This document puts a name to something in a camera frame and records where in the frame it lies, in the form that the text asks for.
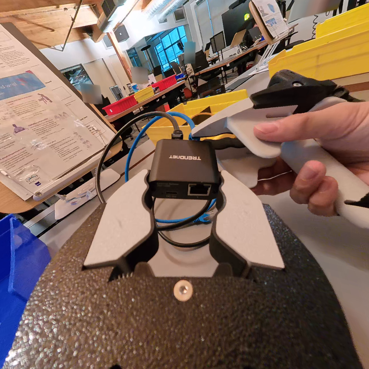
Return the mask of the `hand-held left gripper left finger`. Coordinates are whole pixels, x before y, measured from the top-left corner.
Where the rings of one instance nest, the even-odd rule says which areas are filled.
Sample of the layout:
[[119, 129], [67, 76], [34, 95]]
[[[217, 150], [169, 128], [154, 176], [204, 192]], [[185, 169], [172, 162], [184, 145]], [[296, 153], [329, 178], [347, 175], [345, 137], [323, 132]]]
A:
[[135, 268], [155, 256], [159, 239], [151, 210], [149, 173], [148, 169], [140, 171], [108, 199], [85, 268]]

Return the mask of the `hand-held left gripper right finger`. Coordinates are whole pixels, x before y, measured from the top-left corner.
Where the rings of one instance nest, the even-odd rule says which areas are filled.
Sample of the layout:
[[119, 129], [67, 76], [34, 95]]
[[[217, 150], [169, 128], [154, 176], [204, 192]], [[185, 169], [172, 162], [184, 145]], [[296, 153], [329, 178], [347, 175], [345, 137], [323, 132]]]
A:
[[251, 267], [285, 268], [262, 202], [246, 185], [226, 170], [216, 199], [209, 250], [219, 264], [232, 273], [247, 273]]

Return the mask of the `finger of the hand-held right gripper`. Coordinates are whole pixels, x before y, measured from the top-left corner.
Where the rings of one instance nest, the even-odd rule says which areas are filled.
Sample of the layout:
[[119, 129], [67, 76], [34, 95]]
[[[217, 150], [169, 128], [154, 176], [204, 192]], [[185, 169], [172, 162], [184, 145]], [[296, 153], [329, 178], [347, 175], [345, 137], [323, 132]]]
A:
[[219, 170], [226, 170], [248, 188], [256, 187], [260, 169], [269, 168], [275, 162], [276, 158], [260, 158], [247, 148], [218, 150]]
[[271, 123], [294, 113], [298, 105], [254, 109], [250, 98], [228, 106], [191, 130], [191, 136], [213, 137], [232, 133], [253, 154], [261, 158], [276, 158], [281, 144], [262, 141], [254, 135], [254, 127], [263, 122]]

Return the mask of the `yellow plastic bin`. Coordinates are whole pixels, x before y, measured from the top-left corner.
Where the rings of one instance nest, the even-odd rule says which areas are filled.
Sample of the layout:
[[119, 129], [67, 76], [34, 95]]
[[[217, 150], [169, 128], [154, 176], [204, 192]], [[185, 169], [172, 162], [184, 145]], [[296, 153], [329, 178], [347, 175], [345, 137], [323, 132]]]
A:
[[340, 15], [331, 17], [316, 27], [316, 39], [343, 29], [356, 26], [369, 20], [369, 4], [351, 9]]
[[[247, 91], [239, 90], [192, 100], [187, 102], [187, 104], [181, 103], [173, 109], [170, 109], [169, 112], [182, 113], [191, 118], [195, 125], [198, 125], [230, 105], [246, 98], [248, 98]], [[156, 145], [161, 139], [170, 139], [172, 132], [173, 126], [170, 121], [161, 118], [148, 128], [146, 134], [153, 144]]]
[[290, 70], [322, 81], [368, 73], [367, 25], [337, 31], [280, 52], [268, 63], [269, 76]]

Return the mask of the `black ethernet splitter box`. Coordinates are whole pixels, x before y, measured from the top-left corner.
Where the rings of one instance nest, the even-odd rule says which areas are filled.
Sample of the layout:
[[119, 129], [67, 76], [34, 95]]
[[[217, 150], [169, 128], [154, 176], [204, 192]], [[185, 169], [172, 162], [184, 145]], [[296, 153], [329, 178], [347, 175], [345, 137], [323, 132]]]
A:
[[147, 179], [157, 199], [216, 199], [221, 182], [215, 149], [207, 141], [159, 140]]

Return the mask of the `grey desk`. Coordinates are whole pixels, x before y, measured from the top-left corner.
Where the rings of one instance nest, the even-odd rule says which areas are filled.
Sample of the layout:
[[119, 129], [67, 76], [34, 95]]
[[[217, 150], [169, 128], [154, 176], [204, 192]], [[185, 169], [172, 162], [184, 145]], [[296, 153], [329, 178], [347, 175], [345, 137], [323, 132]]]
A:
[[368, 368], [358, 324], [368, 284], [349, 267], [368, 262], [368, 230], [314, 218], [291, 200], [264, 210], [285, 268], [228, 264], [210, 277], [135, 268], [85, 268], [106, 204], [49, 263], [26, 305], [4, 368]]

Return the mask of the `person's right hand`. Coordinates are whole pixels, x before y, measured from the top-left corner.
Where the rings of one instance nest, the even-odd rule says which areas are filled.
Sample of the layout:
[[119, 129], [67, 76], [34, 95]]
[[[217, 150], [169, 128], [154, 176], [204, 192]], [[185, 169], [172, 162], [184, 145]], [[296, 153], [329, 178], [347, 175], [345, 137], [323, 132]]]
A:
[[[263, 141], [288, 142], [315, 139], [336, 160], [369, 183], [369, 103], [340, 103], [321, 111], [295, 114], [278, 121], [262, 122], [254, 135]], [[315, 215], [335, 216], [337, 181], [325, 166], [308, 161], [295, 174], [282, 158], [258, 172], [256, 195], [274, 196], [285, 191], [297, 204], [306, 204]]]

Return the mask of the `white clipboard stand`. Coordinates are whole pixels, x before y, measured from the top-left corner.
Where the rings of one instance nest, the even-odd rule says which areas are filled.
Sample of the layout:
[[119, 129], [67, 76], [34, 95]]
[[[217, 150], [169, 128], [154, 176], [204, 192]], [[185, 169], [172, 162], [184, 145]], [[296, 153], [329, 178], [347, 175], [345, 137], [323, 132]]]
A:
[[[113, 169], [106, 169], [100, 174], [100, 189], [107, 189], [120, 179], [120, 174]], [[88, 201], [97, 196], [95, 178], [90, 179], [83, 185], [68, 193], [64, 199], [55, 203], [54, 215], [56, 220], [60, 220], [80, 208]]]
[[283, 39], [273, 45], [267, 46], [265, 52], [261, 56], [259, 62], [253, 66], [250, 71], [247, 72], [246, 76], [253, 76], [257, 73], [268, 71], [269, 70], [269, 62], [278, 55], [281, 51], [283, 51], [286, 47], [286, 40]]

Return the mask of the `wooden clipboard with instruction sheets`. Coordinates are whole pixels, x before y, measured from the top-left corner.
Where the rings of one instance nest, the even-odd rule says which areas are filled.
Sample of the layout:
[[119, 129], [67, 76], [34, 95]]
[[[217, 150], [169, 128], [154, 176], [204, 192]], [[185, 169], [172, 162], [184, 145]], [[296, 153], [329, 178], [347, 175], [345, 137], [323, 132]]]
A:
[[95, 168], [116, 130], [14, 24], [0, 28], [0, 211], [23, 213]]
[[251, 0], [249, 10], [262, 36], [269, 45], [273, 45], [290, 33], [280, 6], [275, 0]]

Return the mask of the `red plastic bin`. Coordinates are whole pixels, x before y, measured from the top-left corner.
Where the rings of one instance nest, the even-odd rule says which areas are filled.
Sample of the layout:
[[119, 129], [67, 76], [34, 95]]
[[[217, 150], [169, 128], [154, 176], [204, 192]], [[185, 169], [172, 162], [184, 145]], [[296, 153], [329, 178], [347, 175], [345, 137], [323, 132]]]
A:
[[151, 85], [151, 87], [153, 89], [159, 89], [159, 91], [164, 91], [166, 90], [167, 88], [173, 86], [173, 85], [176, 85], [177, 83], [177, 79], [176, 79], [176, 75], [171, 75], [169, 77], [166, 77], [156, 83], [153, 83]]
[[103, 107], [103, 110], [108, 116], [113, 116], [115, 114], [122, 113], [133, 106], [137, 104], [137, 101], [135, 99], [135, 95], [129, 95], [123, 99], [120, 99], [119, 101], [116, 101], [112, 104], [109, 104], [105, 107]]

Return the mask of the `long background work table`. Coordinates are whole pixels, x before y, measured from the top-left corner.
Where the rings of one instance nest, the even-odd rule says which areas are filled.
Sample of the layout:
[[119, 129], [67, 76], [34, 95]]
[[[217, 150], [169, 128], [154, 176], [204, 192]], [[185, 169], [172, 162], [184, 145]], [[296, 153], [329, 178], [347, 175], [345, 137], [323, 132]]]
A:
[[133, 113], [134, 111], [136, 111], [137, 109], [141, 107], [145, 107], [145, 106], [153, 107], [154, 105], [160, 106], [165, 103], [168, 103], [169, 101], [171, 101], [169, 105], [172, 106], [174, 104], [173, 103], [174, 99], [180, 98], [181, 91], [184, 89], [184, 87], [185, 87], [185, 80], [184, 79], [179, 80], [177, 81], [175, 85], [172, 85], [163, 91], [159, 91], [157, 94], [154, 94], [150, 98], [145, 99], [141, 103], [137, 103], [136, 105], [124, 110], [123, 112], [120, 112], [120, 113], [117, 113], [111, 116], [105, 116], [104, 118], [106, 118], [108, 122], [114, 122], [117, 119], [126, 116], [127, 114]]

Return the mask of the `small yellow bin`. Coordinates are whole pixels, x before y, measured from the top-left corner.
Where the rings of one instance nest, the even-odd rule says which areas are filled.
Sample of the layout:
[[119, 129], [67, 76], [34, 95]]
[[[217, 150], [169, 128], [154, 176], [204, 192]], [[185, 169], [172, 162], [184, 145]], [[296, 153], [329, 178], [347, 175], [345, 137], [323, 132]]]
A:
[[138, 90], [135, 94], [134, 94], [134, 98], [136, 100], [137, 103], [142, 103], [143, 101], [149, 99], [150, 97], [154, 96], [154, 90], [152, 88], [151, 85], [149, 85], [148, 87], [145, 87], [141, 90]]

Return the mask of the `large black monitor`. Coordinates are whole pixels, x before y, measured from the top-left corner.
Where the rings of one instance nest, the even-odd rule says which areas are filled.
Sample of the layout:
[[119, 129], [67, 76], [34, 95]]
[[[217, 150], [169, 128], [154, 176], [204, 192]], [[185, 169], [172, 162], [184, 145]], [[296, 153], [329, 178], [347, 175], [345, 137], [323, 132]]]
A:
[[222, 22], [224, 28], [224, 37], [226, 46], [230, 46], [234, 35], [240, 31], [247, 30], [242, 41], [247, 47], [252, 46], [252, 40], [249, 30], [255, 26], [255, 20], [249, 11], [249, 3], [244, 2], [233, 9], [229, 9], [222, 14]]

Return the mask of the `blue plastic bin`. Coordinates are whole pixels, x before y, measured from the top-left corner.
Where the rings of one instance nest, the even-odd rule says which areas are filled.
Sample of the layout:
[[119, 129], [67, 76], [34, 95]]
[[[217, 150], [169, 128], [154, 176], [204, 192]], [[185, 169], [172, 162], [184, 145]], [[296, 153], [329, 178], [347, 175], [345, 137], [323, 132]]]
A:
[[27, 301], [51, 260], [47, 246], [14, 215], [0, 221], [0, 364], [3, 366]]

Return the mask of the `black ceiling speaker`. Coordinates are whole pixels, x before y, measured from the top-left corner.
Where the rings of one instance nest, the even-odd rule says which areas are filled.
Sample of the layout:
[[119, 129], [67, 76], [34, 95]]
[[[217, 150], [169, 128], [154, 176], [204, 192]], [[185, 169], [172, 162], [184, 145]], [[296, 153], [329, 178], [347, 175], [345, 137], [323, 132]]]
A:
[[124, 24], [117, 27], [114, 34], [118, 43], [125, 42], [129, 39], [129, 34]]

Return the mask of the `silver air duct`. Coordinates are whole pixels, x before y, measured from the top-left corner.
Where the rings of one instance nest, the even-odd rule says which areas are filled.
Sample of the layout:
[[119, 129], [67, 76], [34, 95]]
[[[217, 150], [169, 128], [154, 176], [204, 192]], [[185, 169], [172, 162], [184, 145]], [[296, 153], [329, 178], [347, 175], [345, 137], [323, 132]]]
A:
[[143, 13], [148, 19], [157, 16], [158, 22], [163, 23], [169, 15], [186, 2], [186, 0], [152, 0], [143, 9]]

